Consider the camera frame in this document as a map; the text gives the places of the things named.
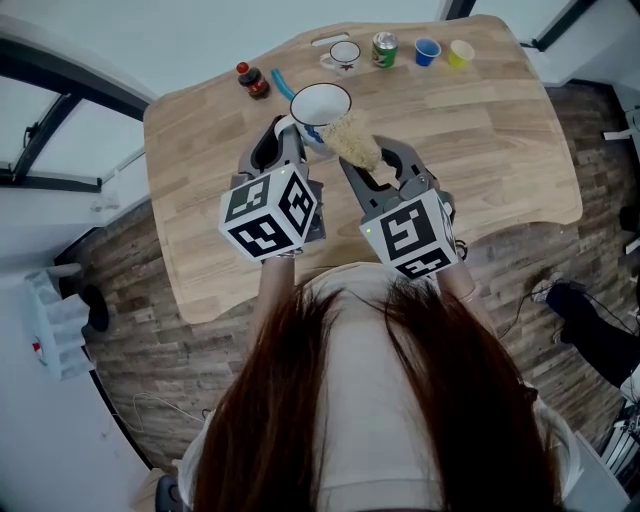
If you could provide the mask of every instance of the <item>soy sauce bottle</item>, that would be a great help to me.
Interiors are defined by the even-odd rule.
[[[250,68],[249,64],[241,62],[236,66],[236,71],[240,73],[238,82],[254,100],[269,96],[269,82],[264,79],[258,68]]]

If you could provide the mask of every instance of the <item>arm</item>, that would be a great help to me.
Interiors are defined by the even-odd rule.
[[[485,329],[495,335],[493,322],[480,297],[480,289],[476,287],[464,261],[460,260],[455,265],[441,270],[436,277],[441,291],[458,299]]]
[[[294,258],[267,258],[262,265],[258,299],[249,325],[249,352],[258,339],[258,334],[265,320],[273,312],[274,307],[291,293],[295,281]]]

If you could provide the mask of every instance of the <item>blue cup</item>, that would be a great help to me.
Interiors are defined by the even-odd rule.
[[[441,52],[437,41],[429,38],[416,40],[416,64],[418,66],[428,66]]]

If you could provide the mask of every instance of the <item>yellow cup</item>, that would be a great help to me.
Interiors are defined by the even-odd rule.
[[[476,52],[473,47],[466,41],[460,41],[456,39],[451,41],[449,51],[449,65],[455,69],[464,68],[473,58],[476,56]]]

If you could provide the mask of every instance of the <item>wooden floor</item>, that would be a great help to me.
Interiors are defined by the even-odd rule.
[[[569,226],[535,224],[495,233],[471,248],[469,266],[498,332],[514,322],[521,297],[545,268],[583,282],[635,328],[626,314],[635,305],[629,281],[633,262],[621,257],[632,236],[620,230],[617,218],[620,207],[631,204],[635,195],[633,160],[625,143],[605,144],[600,137],[601,130],[620,128],[616,100],[583,85],[551,89],[549,95],[576,167],[583,218]],[[97,285],[109,305],[109,331],[86,328],[86,338],[119,413],[139,428],[132,397],[143,391],[197,417],[213,408],[242,366],[239,340],[246,333],[252,301],[212,323],[183,322],[148,203],[93,233],[66,259],[82,264],[83,283]],[[543,399],[598,449],[622,401],[573,347],[551,343],[560,326],[545,306],[526,300],[503,342]],[[145,431],[132,432],[133,437],[153,464],[170,470],[171,460],[183,455],[201,424],[144,397],[138,409]]]

